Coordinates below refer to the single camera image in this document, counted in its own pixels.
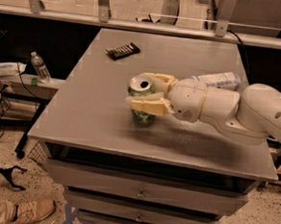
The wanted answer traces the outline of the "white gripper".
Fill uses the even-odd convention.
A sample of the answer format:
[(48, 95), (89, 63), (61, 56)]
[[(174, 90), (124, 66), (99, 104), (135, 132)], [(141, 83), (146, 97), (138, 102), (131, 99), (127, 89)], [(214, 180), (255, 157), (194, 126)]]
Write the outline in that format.
[[(126, 97), (131, 110), (163, 116), (174, 114), (181, 121), (195, 122), (201, 112), (208, 87), (195, 79), (178, 81), (169, 74), (141, 73), (152, 81), (155, 91), (145, 96)], [(163, 92), (168, 92), (168, 99)]]

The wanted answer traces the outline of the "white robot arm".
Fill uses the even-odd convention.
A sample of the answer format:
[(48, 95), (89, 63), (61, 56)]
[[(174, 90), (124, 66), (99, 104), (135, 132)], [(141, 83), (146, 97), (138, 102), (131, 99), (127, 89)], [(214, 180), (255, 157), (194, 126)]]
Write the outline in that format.
[(141, 73), (129, 81), (126, 102), (132, 111), (208, 123), (237, 142), (258, 145), (274, 137), (281, 144), (281, 93), (264, 84), (238, 93), (194, 78)]

